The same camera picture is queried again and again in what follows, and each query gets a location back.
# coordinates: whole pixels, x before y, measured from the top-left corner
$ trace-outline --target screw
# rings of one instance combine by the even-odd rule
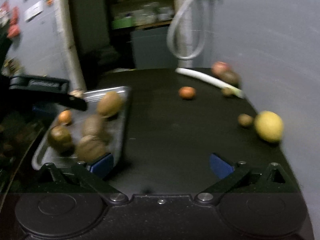
[[[200,193],[197,195],[197,198],[201,201],[209,201],[213,199],[213,196],[210,193]]]
[[[122,193],[113,193],[109,197],[113,202],[121,202],[125,200],[125,195]]]
[[[166,203],[167,201],[165,199],[159,199],[158,200],[158,204],[162,205],[164,203]]]

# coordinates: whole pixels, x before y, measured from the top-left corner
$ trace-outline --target gray wall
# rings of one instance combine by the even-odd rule
[[[72,0],[72,21],[79,39],[79,53],[85,54],[109,44],[105,0]]]
[[[68,78],[60,36],[57,33],[54,6],[30,22],[24,21],[24,12],[40,0],[8,0],[10,8],[19,7],[21,35],[15,38],[8,57],[17,57],[25,72],[34,75]]]
[[[212,24],[194,66],[231,63],[255,108],[283,118],[282,149],[320,239],[320,0],[207,2]]]

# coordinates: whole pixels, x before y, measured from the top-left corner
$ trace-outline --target black tabletop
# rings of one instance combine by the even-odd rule
[[[239,114],[256,115],[246,99],[224,98],[220,89],[173,69],[111,73],[98,85],[116,86],[132,88],[123,159],[107,177],[118,190],[200,192],[218,180],[209,167],[214,152],[259,167],[278,162],[294,178],[279,146],[260,140],[253,127],[239,127]],[[196,98],[182,100],[182,86],[194,87]]]

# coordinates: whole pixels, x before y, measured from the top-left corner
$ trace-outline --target silver baking tray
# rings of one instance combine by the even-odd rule
[[[108,148],[113,155],[114,166],[119,161],[122,152],[124,127],[128,110],[128,99],[130,90],[131,89],[129,87],[115,87],[101,90],[92,90],[84,93],[83,97],[83,99],[88,104],[87,111],[83,112],[71,109],[73,123],[68,126],[68,129],[71,133],[74,143],[77,144],[82,137],[81,128],[83,121],[89,115],[96,113],[97,103],[105,95],[105,93],[109,91],[116,91],[118,94],[120,94],[122,99],[124,99],[125,103],[122,109],[116,117],[109,118],[107,125],[108,133],[111,134],[111,142],[108,144]],[[53,121],[51,127],[53,127],[57,123],[57,118]],[[47,142],[47,133],[45,134],[32,158],[32,167],[35,170],[39,170],[43,164],[48,162],[54,163],[57,168],[68,168],[71,167],[75,162],[77,162],[77,157],[75,154],[71,156],[61,156],[54,149],[52,149]]]

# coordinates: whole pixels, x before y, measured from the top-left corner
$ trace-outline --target blue gripper pad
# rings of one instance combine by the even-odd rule
[[[233,166],[229,165],[215,154],[210,155],[209,162],[211,170],[219,179],[224,179],[235,170]]]
[[[113,164],[113,155],[109,153],[97,162],[91,164],[89,171],[103,179],[113,169]]]

